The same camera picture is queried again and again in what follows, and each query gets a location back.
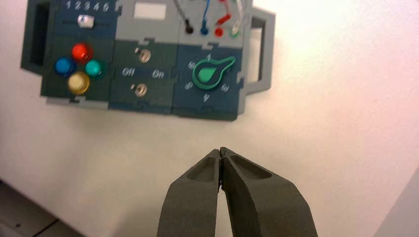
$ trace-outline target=green button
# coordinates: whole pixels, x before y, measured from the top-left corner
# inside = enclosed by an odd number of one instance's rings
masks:
[[[98,75],[102,74],[102,66],[96,60],[90,60],[86,64],[85,68],[86,73],[91,77],[97,77]]]
[[[212,75],[214,75],[215,70],[217,70],[217,68],[202,68],[198,74],[199,80],[202,82],[209,81]]]

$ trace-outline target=black plug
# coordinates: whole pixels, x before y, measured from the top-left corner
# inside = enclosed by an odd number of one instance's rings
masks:
[[[188,34],[192,34],[193,32],[194,32],[194,28],[191,26],[191,24],[189,23],[189,19],[186,19],[185,20],[185,24],[186,24],[186,27],[185,27],[185,31],[186,31],[186,33],[188,33]]]

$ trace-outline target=yellow button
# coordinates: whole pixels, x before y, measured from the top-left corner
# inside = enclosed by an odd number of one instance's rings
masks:
[[[75,95],[81,95],[89,89],[90,79],[84,72],[76,72],[68,78],[68,89]]]

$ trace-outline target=handle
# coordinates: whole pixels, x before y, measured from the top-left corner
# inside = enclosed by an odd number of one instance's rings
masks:
[[[251,28],[262,28],[262,38],[260,43],[258,79],[257,82],[246,85],[247,95],[271,88],[272,57],[275,40],[275,14],[252,8],[251,15]]]
[[[29,0],[26,12],[21,68],[41,74],[52,32],[52,0]]]

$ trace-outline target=white cable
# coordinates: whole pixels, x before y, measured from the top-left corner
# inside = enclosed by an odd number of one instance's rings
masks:
[[[234,23],[234,26],[231,29],[233,34],[237,34],[239,32],[243,17],[244,17],[242,0],[236,0],[236,2],[237,2],[237,8],[239,9],[239,19],[236,21],[236,23]]]

